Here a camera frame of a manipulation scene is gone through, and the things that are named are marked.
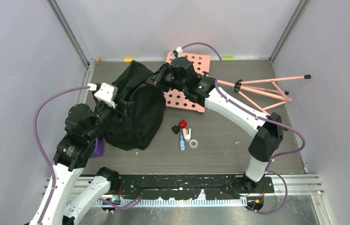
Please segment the black student backpack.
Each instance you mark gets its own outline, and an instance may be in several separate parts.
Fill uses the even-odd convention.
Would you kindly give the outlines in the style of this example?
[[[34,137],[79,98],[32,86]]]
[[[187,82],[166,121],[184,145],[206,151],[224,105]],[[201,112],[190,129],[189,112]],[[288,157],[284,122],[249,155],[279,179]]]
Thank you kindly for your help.
[[[112,85],[118,88],[114,100],[132,102],[128,118],[116,114],[111,108],[111,117],[100,139],[122,150],[146,149],[159,130],[166,108],[161,90],[145,83],[153,75],[145,65],[132,61]]]

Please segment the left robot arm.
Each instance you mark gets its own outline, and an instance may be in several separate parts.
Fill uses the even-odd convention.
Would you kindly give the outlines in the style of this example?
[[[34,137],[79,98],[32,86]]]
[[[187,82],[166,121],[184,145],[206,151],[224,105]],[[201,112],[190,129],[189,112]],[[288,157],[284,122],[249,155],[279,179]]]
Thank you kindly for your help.
[[[102,167],[91,183],[72,202],[73,187],[95,150],[96,139],[112,120],[114,109],[98,103],[92,111],[87,104],[74,105],[65,120],[66,135],[53,157],[53,176],[31,225],[77,225],[106,193],[119,190],[119,173]]]

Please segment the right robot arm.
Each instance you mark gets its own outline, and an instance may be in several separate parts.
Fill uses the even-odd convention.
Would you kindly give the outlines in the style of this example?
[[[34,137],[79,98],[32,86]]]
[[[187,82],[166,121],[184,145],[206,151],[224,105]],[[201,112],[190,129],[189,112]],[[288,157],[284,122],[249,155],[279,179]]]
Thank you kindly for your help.
[[[145,83],[162,92],[171,89],[181,91],[191,102],[223,115],[245,130],[253,139],[248,147],[251,158],[243,174],[242,185],[246,192],[261,189],[268,163],[283,140],[280,115],[253,112],[250,107],[217,87],[214,78],[169,63],[164,63],[148,76]]]

